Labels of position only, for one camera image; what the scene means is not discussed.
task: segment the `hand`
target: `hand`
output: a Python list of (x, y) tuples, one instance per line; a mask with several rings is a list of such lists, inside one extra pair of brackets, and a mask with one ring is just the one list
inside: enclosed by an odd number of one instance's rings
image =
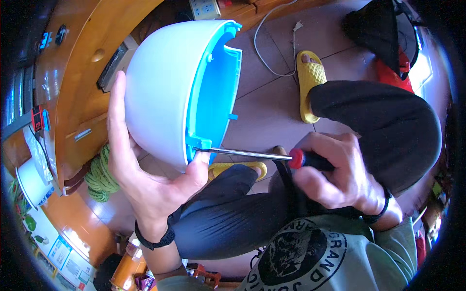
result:
[(186, 173), (174, 181), (144, 172), (137, 161), (139, 147), (125, 123), (125, 88), (126, 76), (119, 71), (107, 116), (109, 170), (131, 202), (142, 235), (157, 243), (167, 230), (167, 217), (206, 184), (210, 154), (196, 153)]
[(352, 206), (366, 215), (378, 215), (385, 204), (383, 187), (367, 173), (354, 134), (327, 135), (311, 132), (296, 146), (327, 158), (335, 170), (322, 172), (303, 167), (294, 174), (306, 195), (327, 209)]

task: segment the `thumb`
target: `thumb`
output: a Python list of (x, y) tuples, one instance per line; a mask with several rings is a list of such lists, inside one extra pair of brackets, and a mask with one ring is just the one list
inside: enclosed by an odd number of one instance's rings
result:
[(181, 193), (192, 195), (207, 183), (210, 153), (196, 152), (184, 175), (173, 181)]
[(306, 195), (322, 204), (327, 209), (338, 207), (341, 191), (317, 169), (313, 167), (303, 167), (298, 169), (293, 175), (293, 179)]

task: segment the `wrist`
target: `wrist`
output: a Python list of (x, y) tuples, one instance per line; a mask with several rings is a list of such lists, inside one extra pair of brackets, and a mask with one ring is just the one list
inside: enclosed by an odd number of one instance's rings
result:
[(167, 218), (147, 219), (136, 217), (137, 226), (145, 240), (159, 243), (168, 230)]
[(385, 191), (372, 175), (368, 177), (367, 194), (357, 203), (355, 208), (364, 215), (379, 215), (385, 206)]

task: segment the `screwdriver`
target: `screwdriver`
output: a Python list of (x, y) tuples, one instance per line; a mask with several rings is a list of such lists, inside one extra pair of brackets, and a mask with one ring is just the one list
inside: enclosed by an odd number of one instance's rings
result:
[(320, 171), (333, 171), (335, 167), (323, 156), (310, 151), (303, 151), (302, 149), (292, 149), (289, 156), (277, 155), (277, 154), (264, 154), (260, 152), (253, 152), (247, 150), (237, 150), (237, 149), (219, 149), (219, 148), (210, 148), (210, 149), (199, 149), (194, 148), (196, 151), (215, 153), (222, 155), (231, 155), (231, 156), (250, 156), (268, 160), (276, 161), (287, 161), (289, 166), (292, 169), (299, 169), (305, 166), (314, 167)]

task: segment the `white container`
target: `white container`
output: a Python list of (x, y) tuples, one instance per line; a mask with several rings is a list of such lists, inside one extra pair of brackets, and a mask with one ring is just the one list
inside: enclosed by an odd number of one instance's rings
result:
[(232, 110), (241, 50), (225, 43), (240, 28), (233, 20), (163, 27), (141, 43), (128, 66), (128, 130), (144, 150), (180, 172), (193, 148), (220, 147), (229, 120), (237, 118)]
[(54, 191), (52, 183), (44, 184), (32, 158), (16, 168), (16, 177), (24, 197), (36, 210), (37, 206), (42, 205)]

